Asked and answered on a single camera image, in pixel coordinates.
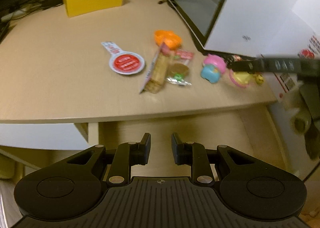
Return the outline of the pink and blue toy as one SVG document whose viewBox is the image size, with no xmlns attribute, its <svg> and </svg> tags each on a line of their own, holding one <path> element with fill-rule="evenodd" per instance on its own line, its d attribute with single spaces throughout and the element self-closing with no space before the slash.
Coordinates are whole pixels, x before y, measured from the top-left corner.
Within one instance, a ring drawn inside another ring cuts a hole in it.
<svg viewBox="0 0 320 228">
<path fill-rule="evenodd" d="M 203 68 L 200 73 L 201 78 L 206 79 L 211 84 L 217 83 L 226 72 L 226 63 L 223 58 L 217 55 L 208 54 L 203 61 Z"/>
</svg>

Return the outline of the yellow pink cup toy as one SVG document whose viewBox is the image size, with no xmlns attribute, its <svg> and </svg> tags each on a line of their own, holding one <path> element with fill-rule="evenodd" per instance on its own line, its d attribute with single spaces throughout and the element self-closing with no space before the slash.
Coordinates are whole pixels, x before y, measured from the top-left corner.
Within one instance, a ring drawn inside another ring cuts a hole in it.
<svg viewBox="0 0 320 228">
<path fill-rule="evenodd" d="M 251 82 L 261 86 L 264 83 L 264 77 L 258 73 L 234 72 L 229 70 L 229 78 L 232 83 L 240 88 L 246 88 Z"/>
</svg>

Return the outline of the long cracker snack packet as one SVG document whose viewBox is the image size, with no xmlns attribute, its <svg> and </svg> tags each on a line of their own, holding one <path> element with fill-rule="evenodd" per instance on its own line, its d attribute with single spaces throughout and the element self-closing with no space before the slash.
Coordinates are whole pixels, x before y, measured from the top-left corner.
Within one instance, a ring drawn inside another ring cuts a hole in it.
<svg viewBox="0 0 320 228">
<path fill-rule="evenodd" d="M 140 94 L 142 92 L 156 94 L 162 89 L 171 59 L 172 51 L 166 43 L 162 42 L 149 66 Z"/>
</svg>

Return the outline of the orange plastic toy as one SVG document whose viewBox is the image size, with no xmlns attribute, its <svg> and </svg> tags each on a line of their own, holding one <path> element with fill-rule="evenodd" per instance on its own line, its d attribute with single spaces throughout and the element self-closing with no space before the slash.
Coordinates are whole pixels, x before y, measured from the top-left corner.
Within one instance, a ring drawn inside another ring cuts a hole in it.
<svg viewBox="0 0 320 228">
<path fill-rule="evenodd" d="M 154 32 L 155 43 L 160 46 L 165 43 L 170 50 L 181 47 L 182 39 L 171 30 L 156 30 Z"/>
</svg>

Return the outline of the red white round label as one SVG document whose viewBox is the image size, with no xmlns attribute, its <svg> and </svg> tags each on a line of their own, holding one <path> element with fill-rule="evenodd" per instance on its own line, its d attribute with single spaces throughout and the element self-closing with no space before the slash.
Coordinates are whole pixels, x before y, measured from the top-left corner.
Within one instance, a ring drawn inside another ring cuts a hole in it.
<svg viewBox="0 0 320 228">
<path fill-rule="evenodd" d="M 121 75 L 134 75 L 144 69 L 145 60 L 139 54 L 124 51 L 111 41 L 102 42 L 101 45 L 111 55 L 108 65 L 112 71 Z"/>
</svg>

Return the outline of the red white snack packet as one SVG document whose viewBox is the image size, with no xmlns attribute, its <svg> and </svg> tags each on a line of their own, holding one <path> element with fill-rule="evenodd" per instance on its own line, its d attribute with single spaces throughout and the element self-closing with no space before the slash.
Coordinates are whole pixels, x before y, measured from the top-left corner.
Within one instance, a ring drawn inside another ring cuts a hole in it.
<svg viewBox="0 0 320 228">
<path fill-rule="evenodd" d="M 173 51 L 166 81 L 173 85 L 191 86 L 190 72 L 194 53 L 183 49 Z"/>
</svg>

